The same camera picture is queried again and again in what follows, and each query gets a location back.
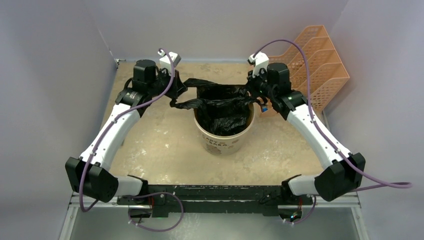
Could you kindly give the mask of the beige round trash bin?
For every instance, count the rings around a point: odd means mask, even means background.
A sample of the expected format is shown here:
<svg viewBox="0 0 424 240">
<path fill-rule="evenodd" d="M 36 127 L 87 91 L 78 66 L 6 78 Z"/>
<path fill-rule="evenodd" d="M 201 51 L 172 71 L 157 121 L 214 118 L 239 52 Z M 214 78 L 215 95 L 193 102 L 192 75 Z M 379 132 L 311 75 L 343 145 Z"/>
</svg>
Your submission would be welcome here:
<svg viewBox="0 0 424 240">
<path fill-rule="evenodd" d="M 248 136 L 251 132 L 251 128 L 254 125 L 256 118 L 255 105 L 251 103 L 248 105 L 248 107 L 249 117 L 247 118 L 246 122 L 247 127 L 243 131 L 230 136 L 214 135 L 203 129 L 198 123 L 197 110 L 194 110 L 194 123 L 197 127 L 197 139 L 199 140 L 200 145 L 208 153 L 216 156 L 228 156 L 239 151 L 248 139 Z"/>
</svg>

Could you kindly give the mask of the black plastic trash bag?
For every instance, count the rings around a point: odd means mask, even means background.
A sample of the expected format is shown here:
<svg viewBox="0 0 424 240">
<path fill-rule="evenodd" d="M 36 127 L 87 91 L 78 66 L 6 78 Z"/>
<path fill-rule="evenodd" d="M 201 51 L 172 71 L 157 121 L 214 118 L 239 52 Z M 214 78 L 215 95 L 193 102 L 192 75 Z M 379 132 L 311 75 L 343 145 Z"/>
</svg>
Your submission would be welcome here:
<svg viewBox="0 0 424 240">
<path fill-rule="evenodd" d="M 244 85 L 219 84 L 199 78 L 189 78 L 184 84 L 188 88 L 196 88 L 196 98 L 184 102 L 172 99 L 170 106 L 194 109 L 199 125 L 216 136 L 228 137 L 244 131 L 251 116 L 249 106 L 260 103 Z"/>
</svg>

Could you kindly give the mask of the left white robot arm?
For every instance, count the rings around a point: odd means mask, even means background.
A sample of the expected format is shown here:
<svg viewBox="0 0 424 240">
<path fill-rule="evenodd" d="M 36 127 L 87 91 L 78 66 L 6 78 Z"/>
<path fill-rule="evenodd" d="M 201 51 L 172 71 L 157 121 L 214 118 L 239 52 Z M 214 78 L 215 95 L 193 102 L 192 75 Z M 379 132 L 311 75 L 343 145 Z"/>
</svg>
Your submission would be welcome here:
<svg viewBox="0 0 424 240">
<path fill-rule="evenodd" d="M 176 99 L 187 90 L 176 69 L 178 60 L 164 56 L 159 64 L 138 60 L 133 76 L 118 93 L 112 112 L 89 147 L 79 157 L 70 157 L 65 170 L 73 191 L 96 201 L 109 202 L 113 197 L 129 196 L 138 205 L 146 203 L 149 191 L 146 180 L 135 176 L 114 176 L 109 170 L 119 147 L 152 100 L 160 96 Z"/>
</svg>

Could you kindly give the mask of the orange plastic file organizer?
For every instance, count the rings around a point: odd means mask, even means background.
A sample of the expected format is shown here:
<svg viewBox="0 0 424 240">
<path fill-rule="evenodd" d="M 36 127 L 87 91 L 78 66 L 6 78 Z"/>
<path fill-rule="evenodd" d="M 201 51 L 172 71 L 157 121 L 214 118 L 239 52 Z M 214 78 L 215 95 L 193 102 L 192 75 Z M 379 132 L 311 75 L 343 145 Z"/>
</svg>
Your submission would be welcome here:
<svg viewBox="0 0 424 240">
<path fill-rule="evenodd" d="M 350 79 L 324 25 L 307 26 L 294 41 L 307 57 L 310 74 L 310 98 L 315 113 L 322 113 Z M 270 56 L 269 63 L 284 63 L 289 68 L 294 90 L 307 94 L 305 61 L 299 50 L 290 46 L 284 54 Z"/>
</svg>

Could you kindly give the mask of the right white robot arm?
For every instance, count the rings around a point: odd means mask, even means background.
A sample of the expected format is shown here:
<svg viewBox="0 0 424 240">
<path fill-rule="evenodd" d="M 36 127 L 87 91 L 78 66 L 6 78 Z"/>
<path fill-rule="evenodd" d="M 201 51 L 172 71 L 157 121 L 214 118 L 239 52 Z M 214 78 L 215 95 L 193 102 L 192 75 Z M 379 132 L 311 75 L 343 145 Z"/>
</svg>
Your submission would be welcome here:
<svg viewBox="0 0 424 240">
<path fill-rule="evenodd" d="M 292 89 L 290 71 L 284 63 L 271 63 L 261 68 L 257 75 L 247 73 L 246 88 L 249 93 L 270 103 L 284 120 L 294 126 L 312 148 L 323 168 L 318 175 L 295 175 L 281 183 L 280 196 L 288 204 L 301 195 L 318 195 L 330 202 L 359 188 L 366 160 L 361 153 L 351 153 L 324 126 L 307 98 Z"/>
</svg>

